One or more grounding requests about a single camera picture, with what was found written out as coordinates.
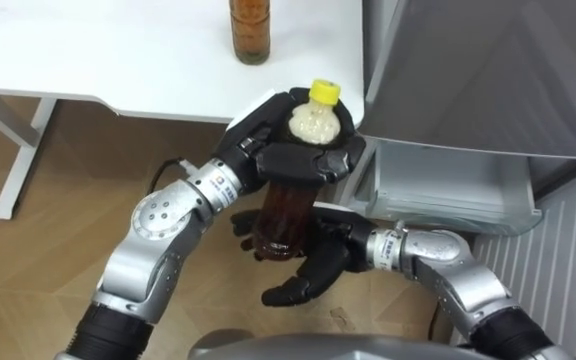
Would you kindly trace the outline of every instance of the refrigerator door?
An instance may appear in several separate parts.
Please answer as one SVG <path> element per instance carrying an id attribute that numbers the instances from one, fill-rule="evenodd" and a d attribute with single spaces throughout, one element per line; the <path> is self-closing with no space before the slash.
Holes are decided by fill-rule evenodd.
<path id="1" fill-rule="evenodd" d="M 576 177 L 537 201 L 544 219 L 519 236 L 479 236 L 473 255 L 550 339 L 576 356 Z M 455 332 L 453 343 L 462 343 Z"/>
<path id="2" fill-rule="evenodd" d="M 576 1 L 399 0 L 359 129 L 576 157 Z"/>

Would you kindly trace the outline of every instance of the black cable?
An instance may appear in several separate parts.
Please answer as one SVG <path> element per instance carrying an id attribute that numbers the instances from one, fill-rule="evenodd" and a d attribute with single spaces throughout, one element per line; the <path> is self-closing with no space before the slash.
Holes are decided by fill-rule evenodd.
<path id="1" fill-rule="evenodd" d="M 164 173 L 164 171 L 166 171 L 167 168 L 173 165 L 179 165 L 179 163 L 184 160 L 185 160 L 184 158 L 179 157 L 164 161 L 159 166 L 159 169 L 157 169 L 157 172 L 155 172 L 155 175 L 152 177 L 152 180 L 150 180 L 150 185 L 148 186 L 148 191 L 146 192 L 146 195 L 152 194 L 155 191 L 155 187 L 157 186 L 157 182 L 159 182 L 159 178 Z"/>
<path id="2" fill-rule="evenodd" d="M 432 313 L 432 318 L 430 319 L 430 325 L 428 325 L 428 341 L 432 341 L 432 335 L 435 332 L 435 324 L 437 324 L 437 319 L 439 318 L 439 311 L 441 310 L 441 305 L 439 301 L 437 301 L 437 305 L 435 306 L 435 311 Z"/>

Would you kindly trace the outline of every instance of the label on robot arm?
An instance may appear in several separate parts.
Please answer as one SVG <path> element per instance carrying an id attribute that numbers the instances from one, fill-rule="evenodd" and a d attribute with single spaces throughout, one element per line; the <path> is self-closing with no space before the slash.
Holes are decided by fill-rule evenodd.
<path id="1" fill-rule="evenodd" d="M 397 242 L 397 233 L 394 230 L 388 230 L 385 233 L 378 235 L 381 241 L 375 242 L 373 250 L 373 259 L 375 269 L 392 270 L 392 263 L 395 254 L 395 243 Z"/>
<path id="2" fill-rule="evenodd" d="M 224 207 L 232 205 L 237 200 L 237 189 L 225 176 L 215 175 L 211 177 L 210 185 L 217 192 L 217 196 Z"/>

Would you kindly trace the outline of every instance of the plastic bottle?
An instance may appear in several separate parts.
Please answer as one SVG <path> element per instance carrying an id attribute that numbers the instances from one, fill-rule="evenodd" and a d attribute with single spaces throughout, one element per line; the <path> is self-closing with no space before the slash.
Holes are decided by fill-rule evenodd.
<path id="1" fill-rule="evenodd" d="M 291 141 L 306 146 L 326 146 L 339 134 L 341 125 L 333 112 L 339 86 L 315 80 L 310 101 L 297 106 L 288 121 Z M 299 253 L 312 206 L 320 188 L 270 183 L 264 205 L 253 227 L 256 252 L 268 260 L 288 260 Z"/>
<path id="2" fill-rule="evenodd" d="M 232 40 L 237 58 L 258 65 L 270 55 L 270 0 L 230 0 Z"/>

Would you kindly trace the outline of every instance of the refrigerator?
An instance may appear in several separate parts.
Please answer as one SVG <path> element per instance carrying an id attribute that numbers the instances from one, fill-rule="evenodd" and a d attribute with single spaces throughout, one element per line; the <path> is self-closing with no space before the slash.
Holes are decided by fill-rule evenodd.
<path id="1" fill-rule="evenodd" d="M 333 200 L 474 234 L 576 355 L 576 0 L 364 0 L 364 47 L 368 147 Z"/>

